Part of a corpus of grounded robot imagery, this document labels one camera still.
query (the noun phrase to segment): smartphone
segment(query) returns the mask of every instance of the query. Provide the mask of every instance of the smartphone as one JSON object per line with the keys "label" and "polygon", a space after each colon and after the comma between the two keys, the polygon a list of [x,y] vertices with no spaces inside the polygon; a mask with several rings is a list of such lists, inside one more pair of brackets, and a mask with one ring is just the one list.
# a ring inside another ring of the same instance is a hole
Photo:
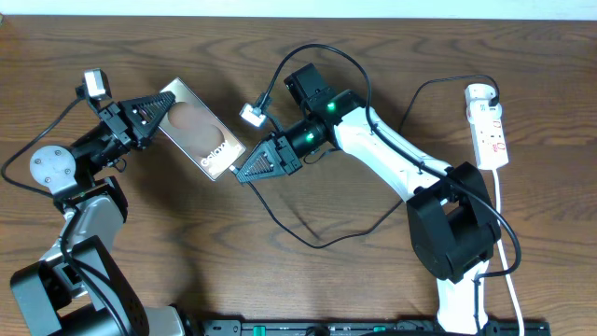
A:
{"label": "smartphone", "polygon": [[165,91],[176,99],[160,129],[215,181],[244,153],[244,145],[180,78]]}

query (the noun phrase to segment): power plug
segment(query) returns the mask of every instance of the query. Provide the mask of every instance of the power plug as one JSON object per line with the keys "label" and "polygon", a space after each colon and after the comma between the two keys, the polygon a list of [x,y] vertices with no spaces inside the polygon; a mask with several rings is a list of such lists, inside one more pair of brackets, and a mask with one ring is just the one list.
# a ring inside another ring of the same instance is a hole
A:
{"label": "power plug", "polygon": [[495,89],[486,84],[471,84],[465,90],[466,118],[470,122],[477,167],[493,170],[508,163],[506,139],[502,128],[502,106],[490,106]]}

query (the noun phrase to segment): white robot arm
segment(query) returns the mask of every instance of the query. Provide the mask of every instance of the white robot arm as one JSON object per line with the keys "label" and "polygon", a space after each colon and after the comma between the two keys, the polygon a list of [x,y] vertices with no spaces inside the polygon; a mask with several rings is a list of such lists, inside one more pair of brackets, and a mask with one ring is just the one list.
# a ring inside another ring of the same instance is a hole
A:
{"label": "white robot arm", "polygon": [[[371,118],[378,124],[378,130],[384,133],[396,146],[408,152],[417,161],[424,161],[425,165],[437,172],[445,172],[451,166],[425,154],[404,137],[388,127],[373,108],[370,109]],[[417,188],[428,188],[438,182],[438,179],[405,160],[389,148],[379,136],[368,127],[365,108],[358,107],[342,118],[342,123],[334,128],[338,145],[344,152],[361,160],[377,173],[396,193],[408,201]],[[437,280],[437,294],[439,295],[439,310],[437,321],[448,332],[466,334],[477,333],[475,323],[473,280],[478,273],[485,273],[489,261],[480,262],[464,275],[463,280],[454,284],[450,279]],[[483,309],[483,283],[479,288],[479,322],[484,326],[488,316]]]}
{"label": "white robot arm", "polygon": [[[475,186],[483,201],[490,203],[479,171],[468,163],[454,169],[425,154],[388,127],[373,107],[368,119],[364,100],[352,91],[336,95],[312,64],[289,76],[285,84],[297,104],[306,105],[312,113],[290,129],[264,139],[235,171],[237,179],[246,183],[291,175],[301,167],[299,158],[326,141],[355,156],[407,203],[413,249],[437,278],[441,327],[448,332],[477,333],[476,317],[481,328],[488,317],[482,308],[483,280],[478,288],[478,309],[474,280],[487,270],[500,231],[493,215],[465,195],[454,194],[438,177],[447,175]],[[247,113],[244,110],[241,116],[245,118]],[[422,165],[436,174],[422,170]],[[445,214],[442,205],[456,201],[457,209]]]}

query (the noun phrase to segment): black cable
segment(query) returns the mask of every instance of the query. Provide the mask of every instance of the black cable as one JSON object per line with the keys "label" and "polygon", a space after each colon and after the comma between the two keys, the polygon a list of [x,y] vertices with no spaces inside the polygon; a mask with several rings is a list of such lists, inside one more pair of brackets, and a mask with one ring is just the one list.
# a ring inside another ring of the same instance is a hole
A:
{"label": "black cable", "polygon": [[292,232],[290,229],[288,229],[284,224],[282,224],[280,222],[280,220],[278,220],[278,218],[276,218],[276,216],[273,214],[273,212],[271,211],[270,207],[268,206],[268,204],[265,202],[265,200],[263,199],[263,197],[261,197],[261,194],[259,193],[259,191],[257,191],[257,188],[255,188],[255,186],[253,185],[253,183],[251,182],[247,182],[247,184],[249,185],[249,187],[251,187],[251,189],[253,190],[253,192],[256,194],[256,196],[259,198],[259,200],[261,201],[261,203],[263,204],[263,207],[265,208],[265,210],[268,212],[268,214],[270,214],[271,219],[278,224],[278,226],[280,228],[282,228],[284,231],[290,233],[290,235],[292,235],[293,237],[297,238],[301,243],[305,244],[306,246],[310,247],[310,248],[314,248],[314,249],[322,249],[322,248],[326,248],[330,245],[333,245],[339,241],[343,241],[344,239],[348,239],[348,238],[354,238],[354,237],[360,237],[360,236],[364,236],[364,235],[368,235],[370,233],[372,233],[373,231],[375,231],[375,229],[377,229],[377,227],[380,226],[380,224],[382,224],[382,222],[388,218],[397,208],[398,206],[400,206],[402,204],[402,200],[398,201],[398,203],[396,203],[396,205],[394,205],[392,208],[390,208],[390,210],[388,210],[377,222],[375,222],[375,224],[373,224],[372,227],[370,227],[368,230],[366,231],[362,231],[359,233],[353,233],[353,234],[348,234],[345,235],[343,237],[334,239],[333,241],[329,242],[329,243],[325,243],[323,245],[312,245],[310,243],[308,243],[307,241],[303,240],[302,238],[300,238],[299,236],[297,236],[294,232]]}
{"label": "black cable", "polygon": [[93,276],[98,278],[101,282],[105,283],[108,287],[114,287],[114,285],[112,285],[112,281],[110,281],[110,279],[108,279],[105,275],[101,274],[100,271],[98,271],[97,269],[93,268],[92,266],[86,264],[81,260],[73,259],[73,261],[78,267],[93,274]]}
{"label": "black cable", "polygon": [[326,150],[325,152],[323,152],[319,158],[317,158],[315,161],[307,161],[307,158],[309,158],[310,155],[312,155],[312,153],[305,155],[302,158],[302,161],[305,162],[305,164],[316,164],[317,162],[319,162],[321,159],[323,159],[324,157],[328,156],[329,154],[335,152],[335,151],[339,151],[342,149],[338,149],[338,148],[330,148],[328,150]]}
{"label": "black cable", "polygon": [[410,113],[410,111],[412,109],[412,106],[414,105],[414,101],[417,99],[417,96],[419,95],[419,92],[424,87],[426,87],[429,84],[438,83],[438,82],[445,82],[445,81],[451,81],[451,80],[461,80],[461,79],[470,79],[470,78],[486,78],[486,79],[489,79],[493,83],[493,86],[495,87],[495,97],[493,97],[491,99],[491,101],[489,102],[489,105],[490,106],[496,106],[499,103],[499,99],[500,99],[500,88],[497,86],[497,82],[495,81],[495,79],[493,79],[492,77],[487,76],[487,75],[466,75],[466,76],[447,77],[447,78],[438,78],[438,79],[427,80],[425,83],[423,83],[423,85],[421,85],[419,87],[419,89],[417,89],[417,91],[412,96],[412,100],[410,100],[409,108],[407,108],[407,111],[404,113],[404,117],[402,117],[402,120],[400,121],[400,125],[398,126],[398,134],[402,134],[402,127],[404,127],[404,123],[406,122],[407,118],[409,117],[409,113]]}
{"label": "black cable", "polygon": [[[367,123],[369,125],[369,127],[371,128],[371,130],[378,136],[380,137],[380,139],[391,149],[393,149],[397,154],[401,155],[402,157],[404,157],[407,161],[409,161],[410,163],[412,163],[414,166],[416,166],[417,168],[419,168],[420,170],[440,179],[443,180],[445,182],[447,182],[448,184],[450,184],[454,189],[456,189],[457,191],[460,191],[462,193],[464,193],[466,196],[480,202],[485,208],[487,208],[490,212],[492,212],[492,214],[499,220],[502,222],[502,227],[506,230],[507,234],[510,236],[510,239],[512,240],[512,244],[514,245],[514,250],[515,250],[515,254],[516,254],[516,258],[514,260],[514,263],[512,264],[512,266],[510,266],[507,270],[503,270],[503,271],[498,271],[498,272],[490,272],[490,273],[484,273],[484,274],[477,274],[475,276],[475,282],[476,282],[476,286],[475,286],[475,290],[476,290],[476,295],[478,296],[478,291],[479,291],[479,283],[480,283],[480,279],[481,278],[489,278],[489,277],[496,277],[496,276],[504,276],[510,273],[513,273],[514,271],[516,271],[516,269],[518,269],[518,267],[521,264],[521,245],[519,243],[519,240],[516,236],[516,233],[512,230],[512,228],[510,227],[510,225],[507,223],[507,221],[502,217],[502,215],[500,215],[494,208],[493,206],[491,206],[489,203],[483,201],[477,194],[475,191],[473,191],[472,189],[469,189],[466,186],[461,185],[459,182],[454,181],[453,179],[445,176],[444,174],[440,173],[440,172],[436,172],[435,170],[425,166],[424,161],[417,161],[415,158],[412,158],[410,156],[409,153],[407,153],[406,151],[402,150],[400,147],[396,146],[394,143],[392,143],[379,129],[378,129],[378,125],[376,123],[373,122],[373,120],[371,119],[371,112],[370,112],[370,107],[371,107],[371,82],[369,80],[369,77],[367,75],[367,72],[365,71],[365,69],[357,62],[355,61],[351,56],[349,56],[348,54],[346,54],[345,52],[327,46],[327,45],[321,45],[321,44],[309,44],[309,45],[305,45],[302,47],[298,47],[296,49],[294,49],[293,51],[291,51],[288,55],[286,55],[284,57],[284,59],[282,60],[282,62],[280,63],[280,65],[278,65],[278,68],[276,69],[276,72],[273,75],[273,78],[271,79],[271,83],[270,86],[268,87],[268,89],[265,92],[265,98],[264,98],[264,102],[265,100],[268,98],[268,96],[271,93],[271,90],[273,89],[273,85],[275,84],[275,81],[277,79],[277,77],[280,75],[280,72],[282,71],[282,68],[284,67],[285,63],[297,52],[304,50],[304,49],[309,49],[309,48],[320,48],[320,49],[326,49],[326,50],[330,50],[333,51],[337,54],[339,54],[340,56],[344,57],[345,59],[347,59],[348,61],[350,61],[352,64],[354,64],[354,66],[356,66],[356,68],[361,72],[361,74],[363,75],[363,78],[365,79],[365,82],[367,83],[367,100],[366,100],[366,104],[365,104],[365,115],[367,118]],[[499,102],[499,87],[497,86],[497,83],[495,82],[495,80],[487,75],[471,75],[471,77],[483,77],[483,78],[487,78],[489,79],[493,85],[495,86],[495,97],[492,98],[492,100],[490,101],[490,105],[491,106],[495,106],[497,105],[497,103]],[[426,86],[427,84],[431,84],[431,83],[435,83],[435,82],[439,82],[439,81],[448,81],[448,80],[456,80],[456,79],[460,79],[459,77],[450,77],[450,78],[440,78],[440,79],[434,79],[434,80],[430,80],[425,82],[415,93],[415,96],[413,97],[412,101],[410,102],[410,107],[408,112],[410,112],[411,106],[414,103],[414,100],[416,98],[416,96],[418,95],[418,93],[420,92],[420,90]],[[270,213],[272,219],[274,219],[274,221],[276,221],[276,223],[278,225],[280,225],[283,229],[285,229],[286,231],[288,231],[290,234],[292,234],[293,236],[295,236],[295,238],[299,239],[301,242],[305,243],[306,245],[309,245],[307,242],[304,242],[302,239],[300,239],[299,237],[297,237],[297,235],[294,234],[294,232],[290,231],[289,229],[287,229],[286,227],[284,227],[279,221],[277,221],[277,219],[275,219],[275,217],[273,216],[273,213],[271,212],[271,210],[269,210],[269,207],[267,207],[267,205],[265,204],[265,202],[263,201],[263,199],[261,198],[261,196],[258,194],[257,190],[255,189],[255,187],[253,187],[253,185],[251,185],[251,188],[253,189],[253,191],[257,194],[257,196],[259,197],[259,199],[261,200],[262,203],[264,203],[264,206],[266,206],[266,210],[268,210],[268,212]],[[477,305],[477,309],[476,311],[479,310],[479,302],[476,301],[475,304]]]}
{"label": "black cable", "polygon": [[284,127],[282,127],[280,120],[270,114],[270,112],[262,110],[261,113],[263,113],[271,121],[271,125],[273,125],[273,128],[277,133],[282,133],[284,131]]}
{"label": "black cable", "polygon": [[328,46],[328,45],[324,45],[324,44],[318,44],[318,43],[311,43],[311,44],[307,44],[307,45],[304,45],[304,46],[300,46],[300,47],[298,47],[298,48],[290,51],[290,53],[287,54],[282,59],[282,61],[280,62],[280,65],[278,65],[278,68],[276,69],[276,72],[273,74],[273,77],[271,78],[270,86],[265,91],[263,99],[261,100],[261,104],[259,105],[259,107],[261,107],[262,110],[263,110],[263,105],[265,104],[265,102],[268,101],[268,97],[270,97],[271,90],[273,90],[273,85],[276,83],[276,80],[278,79],[278,76],[280,76],[280,72],[282,71],[282,68],[284,67],[284,65],[286,64],[286,62],[288,62],[288,60],[290,60],[290,58],[292,58],[292,56],[294,56],[297,52],[299,52],[301,50],[305,50],[305,49],[311,49],[311,48],[325,49],[325,50],[329,50],[329,51],[335,52],[335,53],[339,54],[340,56],[344,57],[345,59],[347,59],[348,61],[350,61],[356,67],[362,69],[361,65],[359,65],[351,56],[349,56],[347,53],[345,53],[344,51],[342,51],[340,49],[336,49],[334,47],[331,47],[331,46]]}
{"label": "black cable", "polygon": [[[68,224],[66,224],[66,228],[64,228],[64,231],[58,238],[58,241],[60,243],[60,251],[62,253],[62,256],[64,257],[64,261],[66,262],[66,264],[68,266],[70,266],[73,269],[73,271],[75,271],[76,275],[78,275],[81,278],[81,281],[87,287],[87,289],[90,290],[93,294],[95,294],[97,296],[97,298],[102,302],[102,304],[105,306],[105,309],[112,316],[112,318],[116,321],[116,324],[118,326],[118,330],[120,331],[120,334],[124,335],[124,336],[129,336],[129,332],[127,331],[127,328],[124,325],[124,322],[122,322],[122,319],[120,319],[120,316],[118,315],[118,312],[116,311],[116,308],[114,308],[112,303],[107,299],[105,294],[97,287],[97,285],[95,285],[95,283],[93,283],[93,281],[91,281],[91,279],[81,270],[81,268],[79,267],[79,264],[75,261],[75,259],[73,259],[73,256],[71,255],[71,253],[68,252],[68,250],[67,250],[68,237],[71,236],[72,231],[75,228],[75,224],[78,222],[79,217],[80,217],[80,210],[76,206],[69,205],[68,208],[75,211],[75,214],[73,215],[71,220],[68,222]],[[106,283],[106,284],[112,290],[114,290],[111,285],[109,285],[108,283]]]}
{"label": "black cable", "polygon": [[35,187],[31,187],[31,186],[27,186],[25,184],[22,184],[21,182],[17,182],[15,180],[13,180],[12,178],[7,176],[7,168],[8,166],[14,161],[16,160],[20,155],[22,155],[24,152],[26,152],[27,150],[29,150],[29,148],[31,148],[33,145],[35,145],[41,138],[43,138],[46,134],[49,133],[49,131],[51,131],[54,127],[56,127],[56,125],[58,125],[59,122],[62,121],[62,119],[64,119],[64,117],[66,117],[66,115],[68,114],[68,112],[70,112],[70,110],[75,107],[75,105],[78,104],[78,102],[82,101],[82,98],[76,98],[69,106],[67,106],[64,111],[60,114],[60,116],[58,116],[58,118],[56,118],[54,120],[54,122],[52,122],[47,128],[46,130],[44,130],[44,132],[40,133],[38,136],[36,136],[33,140],[31,140],[29,142],[29,144],[25,145],[25,147],[21,148],[21,150],[19,150],[18,152],[16,152],[13,156],[10,157],[10,159],[8,159],[6,162],[4,162],[4,164],[2,165],[2,169],[0,170],[0,174],[2,174],[2,178],[5,179],[6,182],[10,183],[13,186],[19,187],[19,188],[23,188],[25,190],[29,190],[35,193],[38,193],[42,196],[46,196],[49,197],[50,199],[53,198],[52,194],[44,191],[42,189],[38,189]]}
{"label": "black cable", "polygon": [[[494,100],[498,100],[499,101],[499,86],[497,85],[497,82],[490,76],[487,75],[468,75],[468,76],[459,76],[459,77],[447,77],[447,78],[439,78],[439,79],[432,79],[432,80],[428,80],[426,81],[423,85],[421,85],[419,87],[419,89],[417,89],[417,91],[415,92],[414,96],[412,97],[412,99],[410,100],[410,104],[409,104],[409,108],[407,108],[407,111],[404,114],[404,117],[402,117],[402,120],[400,121],[400,125],[398,126],[398,134],[402,133],[402,129],[404,127],[404,124],[407,120],[407,118],[409,117],[410,111],[412,109],[412,106],[414,105],[414,101],[416,100],[417,96],[419,95],[419,92],[421,91],[422,88],[424,88],[425,86],[427,86],[428,84],[432,84],[432,83],[438,83],[438,82],[444,82],[444,81],[450,81],[450,80],[460,80],[460,79],[469,79],[469,78],[477,78],[477,77],[481,77],[481,78],[487,78],[489,79],[494,87],[495,87],[495,97],[492,98],[492,101],[490,102],[493,103],[493,105],[497,105],[497,102],[495,102]],[[511,232],[508,233],[508,235],[510,236],[510,238],[512,238],[512,234]],[[517,243],[515,244],[515,249],[516,249],[516,245],[518,245],[518,249],[517,252],[520,253],[520,244],[518,243],[518,239],[516,238],[516,234],[514,234],[514,238],[517,241]],[[518,264],[520,264],[520,258],[515,259],[515,266],[518,268]],[[485,273],[485,274],[478,274],[477,276],[475,276],[475,279],[473,280],[473,282],[475,283],[475,313],[474,313],[474,318],[475,318],[475,324],[477,326],[477,331],[480,333],[481,332],[481,325],[479,322],[479,287],[481,285],[480,279],[484,278],[484,277],[494,277],[494,276],[500,276],[500,274],[497,273]]]}

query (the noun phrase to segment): white wall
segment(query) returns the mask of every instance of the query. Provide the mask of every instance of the white wall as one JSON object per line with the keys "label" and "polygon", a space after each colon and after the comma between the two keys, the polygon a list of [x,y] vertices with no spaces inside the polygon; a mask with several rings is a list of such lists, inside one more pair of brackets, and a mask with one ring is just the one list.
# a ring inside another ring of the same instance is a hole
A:
{"label": "white wall", "polygon": [[597,0],[0,0],[0,13],[597,20]]}

